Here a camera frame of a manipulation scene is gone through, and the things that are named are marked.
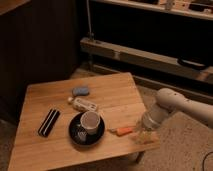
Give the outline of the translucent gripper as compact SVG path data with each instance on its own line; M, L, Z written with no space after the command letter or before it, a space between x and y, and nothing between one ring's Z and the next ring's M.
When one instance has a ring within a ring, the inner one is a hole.
M147 144L153 142L153 132L147 131L144 127L137 126L136 131L136 142L139 144Z

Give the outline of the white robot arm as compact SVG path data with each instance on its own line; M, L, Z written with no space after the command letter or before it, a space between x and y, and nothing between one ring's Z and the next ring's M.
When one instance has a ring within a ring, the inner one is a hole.
M155 103L137 122L136 141L140 144L150 142L152 133L179 111L213 129L213 105L191 100L169 88L161 88L156 93Z

